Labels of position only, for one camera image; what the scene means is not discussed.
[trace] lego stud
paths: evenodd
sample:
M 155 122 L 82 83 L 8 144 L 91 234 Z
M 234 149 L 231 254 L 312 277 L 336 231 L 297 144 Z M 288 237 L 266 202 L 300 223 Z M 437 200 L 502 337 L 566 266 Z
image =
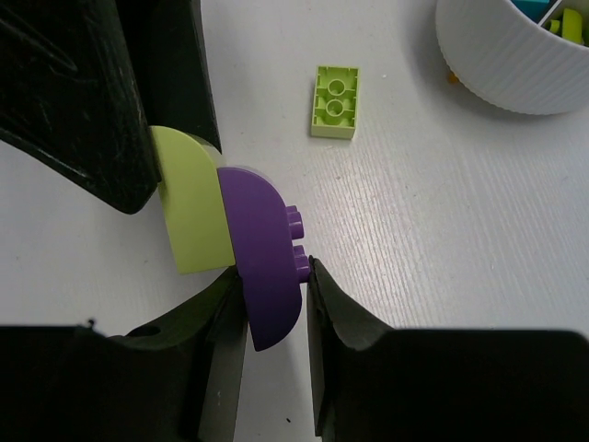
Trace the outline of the lego stud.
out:
M 303 246 L 294 246 L 294 264 L 296 265 L 296 273 L 298 274 L 298 282 L 300 284 L 306 283 L 309 280 L 311 274 L 311 266 L 309 259 L 305 255 L 305 249 Z
M 288 217 L 288 227 L 291 230 L 291 239 L 304 238 L 305 228 L 303 227 L 303 218 L 295 205 L 286 207 L 286 216 Z

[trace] lime green lego brick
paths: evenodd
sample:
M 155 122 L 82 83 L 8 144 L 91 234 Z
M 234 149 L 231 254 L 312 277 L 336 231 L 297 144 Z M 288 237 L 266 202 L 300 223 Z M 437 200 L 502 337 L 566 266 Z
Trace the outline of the lime green lego brick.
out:
M 318 67 L 311 136 L 353 138 L 358 120 L 359 86 L 358 68 Z
M 152 126 L 162 181 L 159 196 L 180 273 L 235 265 L 214 148 L 195 136 Z
M 562 38 L 583 44 L 583 17 L 574 9 L 566 8 L 562 15 Z

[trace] lego brick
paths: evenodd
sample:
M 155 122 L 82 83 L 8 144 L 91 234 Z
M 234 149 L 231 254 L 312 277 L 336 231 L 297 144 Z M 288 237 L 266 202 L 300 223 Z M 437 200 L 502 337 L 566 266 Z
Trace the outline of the lego brick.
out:
M 305 235 L 303 219 L 257 173 L 219 168 L 218 174 L 251 337 L 257 351 L 265 350 L 286 337 L 301 312 L 309 259 L 293 241 Z
M 204 140 L 175 129 L 153 126 L 152 134 L 162 174 L 159 196 L 178 271 L 234 265 L 216 151 Z
M 311 136 L 352 139 L 358 118 L 360 69 L 319 66 Z

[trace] screw hole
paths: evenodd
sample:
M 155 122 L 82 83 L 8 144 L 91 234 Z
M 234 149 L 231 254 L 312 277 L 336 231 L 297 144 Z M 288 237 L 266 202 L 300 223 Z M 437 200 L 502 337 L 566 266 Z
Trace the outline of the screw hole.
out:
M 156 327 L 155 325 L 142 325 L 141 327 L 137 327 L 135 330 L 130 331 L 127 336 L 141 338 L 145 336 L 156 336 L 160 332 L 161 330 L 159 330 L 159 327 Z

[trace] teal lego piece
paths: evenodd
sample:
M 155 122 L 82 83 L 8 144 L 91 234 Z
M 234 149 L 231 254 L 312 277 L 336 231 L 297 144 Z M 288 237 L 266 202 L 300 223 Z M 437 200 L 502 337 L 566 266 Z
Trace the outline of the teal lego piece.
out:
M 529 19 L 538 23 L 547 12 L 550 6 L 550 0 L 514 0 L 514 4 Z

